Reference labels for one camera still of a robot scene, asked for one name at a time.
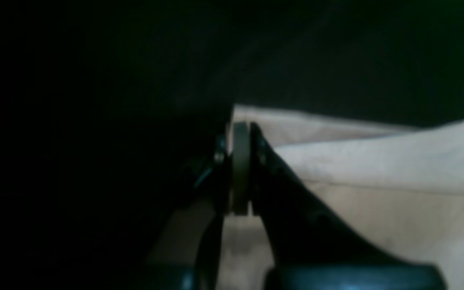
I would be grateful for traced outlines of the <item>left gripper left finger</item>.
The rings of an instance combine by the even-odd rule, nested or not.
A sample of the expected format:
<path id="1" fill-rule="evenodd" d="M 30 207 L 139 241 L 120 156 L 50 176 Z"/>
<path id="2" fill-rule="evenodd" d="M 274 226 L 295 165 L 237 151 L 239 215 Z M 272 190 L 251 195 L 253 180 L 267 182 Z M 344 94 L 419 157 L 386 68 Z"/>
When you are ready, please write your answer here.
<path id="1" fill-rule="evenodd" d="M 135 281 L 137 290 L 214 290 L 227 215 L 249 211 L 250 125 L 218 135 L 212 161 L 182 194 Z"/>

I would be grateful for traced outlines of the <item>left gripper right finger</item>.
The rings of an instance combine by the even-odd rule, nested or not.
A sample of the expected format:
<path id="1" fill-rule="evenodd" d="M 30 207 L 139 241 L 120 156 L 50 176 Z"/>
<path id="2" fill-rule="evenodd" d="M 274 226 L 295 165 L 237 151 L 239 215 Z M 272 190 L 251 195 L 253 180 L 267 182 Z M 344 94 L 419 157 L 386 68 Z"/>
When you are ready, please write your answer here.
<path id="1" fill-rule="evenodd" d="M 434 264 L 407 262 L 356 233 L 250 126 L 251 197 L 275 266 L 265 290 L 444 290 Z"/>

